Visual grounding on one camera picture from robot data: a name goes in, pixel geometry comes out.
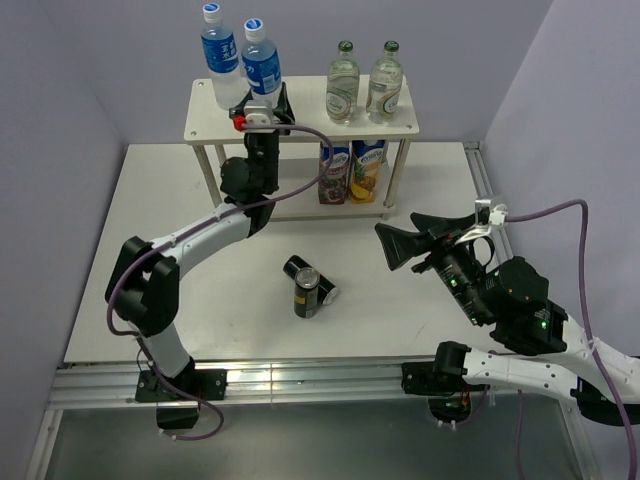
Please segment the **blue-label water bottle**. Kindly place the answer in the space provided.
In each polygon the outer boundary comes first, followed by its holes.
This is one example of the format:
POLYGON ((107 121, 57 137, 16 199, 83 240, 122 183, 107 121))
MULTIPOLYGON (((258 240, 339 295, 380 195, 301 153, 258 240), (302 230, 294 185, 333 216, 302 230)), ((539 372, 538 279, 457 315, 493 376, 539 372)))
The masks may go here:
POLYGON ((204 27, 201 43, 211 77, 217 105, 228 110, 239 104, 249 86, 241 73, 239 50, 233 29, 224 21, 221 7, 207 3, 202 7, 204 27))
POLYGON ((264 22, 251 18, 244 23, 246 43, 241 58, 252 97, 278 103, 282 87, 281 65, 275 43, 268 38, 264 22))

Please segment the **clear glass bottle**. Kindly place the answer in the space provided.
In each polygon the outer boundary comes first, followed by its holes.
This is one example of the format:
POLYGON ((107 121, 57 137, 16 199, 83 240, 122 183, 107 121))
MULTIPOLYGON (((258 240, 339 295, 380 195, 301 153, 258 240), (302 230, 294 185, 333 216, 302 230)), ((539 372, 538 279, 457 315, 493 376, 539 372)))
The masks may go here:
POLYGON ((334 123, 349 123, 356 115, 360 69, 353 50, 351 41, 340 41, 337 57, 329 66, 325 107, 329 119, 334 123))
POLYGON ((366 112, 374 123, 384 124, 393 119, 404 79, 398 60, 399 44, 388 40, 384 54, 373 65, 368 84, 366 112))

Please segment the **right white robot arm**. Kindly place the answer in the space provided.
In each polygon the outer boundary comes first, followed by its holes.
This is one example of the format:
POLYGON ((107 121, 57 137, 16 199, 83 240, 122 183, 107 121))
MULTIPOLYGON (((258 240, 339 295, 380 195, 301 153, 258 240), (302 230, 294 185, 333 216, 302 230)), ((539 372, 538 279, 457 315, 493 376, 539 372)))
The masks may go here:
POLYGON ((509 350, 500 357, 443 341, 433 360, 402 365, 410 395, 453 394, 472 385, 521 389, 564 401, 600 424, 639 422, 639 360, 589 339, 549 297, 549 282, 523 257, 494 269, 474 244, 489 237, 480 215, 445 218, 414 213, 413 231, 379 223, 374 230, 390 270, 412 259, 412 271, 435 272, 474 326, 509 350))

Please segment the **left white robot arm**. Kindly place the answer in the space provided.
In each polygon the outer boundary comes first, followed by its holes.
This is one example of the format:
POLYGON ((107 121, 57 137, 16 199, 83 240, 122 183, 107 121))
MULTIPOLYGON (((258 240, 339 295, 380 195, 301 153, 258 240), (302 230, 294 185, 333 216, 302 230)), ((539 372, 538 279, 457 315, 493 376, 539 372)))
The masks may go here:
POLYGON ((152 361, 153 373, 160 375, 159 388, 172 399, 196 395, 201 387, 195 361, 174 325, 180 281, 222 248, 267 225, 275 208, 268 197, 279 188, 279 138, 284 133, 275 126, 294 122, 288 94, 281 91, 267 130, 246 131, 245 156, 224 161, 225 198, 211 216, 152 242, 134 236, 121 247, 105 291, 107 316, 130 325, 130 335, 152 361))

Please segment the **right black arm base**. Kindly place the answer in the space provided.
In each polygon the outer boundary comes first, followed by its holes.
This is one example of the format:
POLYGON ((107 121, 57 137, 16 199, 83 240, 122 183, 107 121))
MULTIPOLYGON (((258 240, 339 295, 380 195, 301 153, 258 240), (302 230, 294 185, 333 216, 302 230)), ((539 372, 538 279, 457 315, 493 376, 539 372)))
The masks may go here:
POLYGON ((435 373, 434 365, 434 361, 402 363, 401 388, 406 395, 426 397, 432 422, 440 429, 455 431, 481 411, 489 386, 471 385, 459 376, 435 373))

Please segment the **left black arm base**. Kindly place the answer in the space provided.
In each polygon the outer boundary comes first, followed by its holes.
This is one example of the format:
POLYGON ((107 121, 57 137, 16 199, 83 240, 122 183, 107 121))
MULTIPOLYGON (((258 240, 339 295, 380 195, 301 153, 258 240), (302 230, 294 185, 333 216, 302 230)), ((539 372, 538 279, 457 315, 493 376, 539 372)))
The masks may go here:
MULTIPOLYGON (((187 386, 180 389, 205 401, 221 401, 225 397, 227 371, 224 369, 194 370, 187 386)), ((170 406, 170 403, 186 401, 186 398, 161 383, 151 370, 143 370, 138 377, 134 395, 137 404, 156 405, 156 424, 164 430, 190 430, 199 420, 202 407, 170 406)))

